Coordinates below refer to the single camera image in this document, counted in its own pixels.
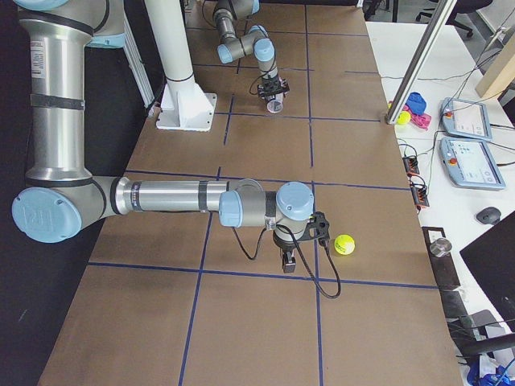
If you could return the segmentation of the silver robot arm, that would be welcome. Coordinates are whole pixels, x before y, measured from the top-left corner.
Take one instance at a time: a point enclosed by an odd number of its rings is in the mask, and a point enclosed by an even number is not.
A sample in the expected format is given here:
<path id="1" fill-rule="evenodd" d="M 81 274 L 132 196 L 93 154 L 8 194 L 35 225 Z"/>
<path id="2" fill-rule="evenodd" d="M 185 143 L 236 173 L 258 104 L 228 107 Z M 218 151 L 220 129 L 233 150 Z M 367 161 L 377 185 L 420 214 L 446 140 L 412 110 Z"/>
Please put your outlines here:
<path id="1" fill-rule="evenodd" d="M 254 55 L 261 72 L 257 95 L 266 102 L 269 112 L 279 113 L 290 88 L 278 73 L 276 51 L 268 32 L 263 26 L 254 25 L 239 37 L 235 29 L 236 21 L 256 14 L 259 9 L 258 1 L 219 1 L 215 5 L 212 21 L 220 36 L 217 53 L 223 64 Z"/>
<path id="2" fill-rule="evenodd" d="M 221 225 L 273 231 L 284 273 L 295 271 L 294 250 L 308 268 L 299 242 L 324 238 L 315 228 L 314 197 L 306 185 L 290 182 L 264 191 L 252 179 L 226 181 L 130 181 L 93 176 L 84 165 L 84 48 L 124 47 L 124 1 L 13 1 L 30 36 L 34 164 L 28 188 L 14 198 L 12 216 L 33 240 L 57 243 L 90 224 L 132 211 L 218 212 Z M 165 123 L 160 129 L 208 131 L 217 95 L 196 83 L 179 1 L 145 1 L 164 76 Z M 212 21 L 223 64 L 254 55 L 261 75 L 257 94 L 271 113 L 282 110 L 289 91 L 279 73 L 266 29 L 252 26 L 238 37 L 236 21 L 259 11 L 259 1 L 217 1 Z"/>

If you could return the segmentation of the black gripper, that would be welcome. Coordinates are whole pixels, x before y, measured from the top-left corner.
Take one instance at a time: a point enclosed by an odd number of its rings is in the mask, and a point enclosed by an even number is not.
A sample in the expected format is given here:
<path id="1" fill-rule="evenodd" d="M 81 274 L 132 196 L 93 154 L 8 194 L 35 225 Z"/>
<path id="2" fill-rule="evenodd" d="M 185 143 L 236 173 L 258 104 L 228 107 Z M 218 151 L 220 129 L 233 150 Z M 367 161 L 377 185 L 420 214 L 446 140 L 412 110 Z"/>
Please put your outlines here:
<path id="1" fill-rule="evenodd" d="M 257 95 L 262 100 L 266 99 L 266 95 L 276 95 L 280 92 L 285 97 L 289 91 L 290 87 L 286 79 L 264 78 L 257 86 Z"/>
<path id="2" fill-rule="evenodd" d="M 273 241 L 282 250 L 282 271 L 293 273 L 296 268 L 294 250 L 297 249 L 294 235 L 286 229 L 275 229 Z"/>

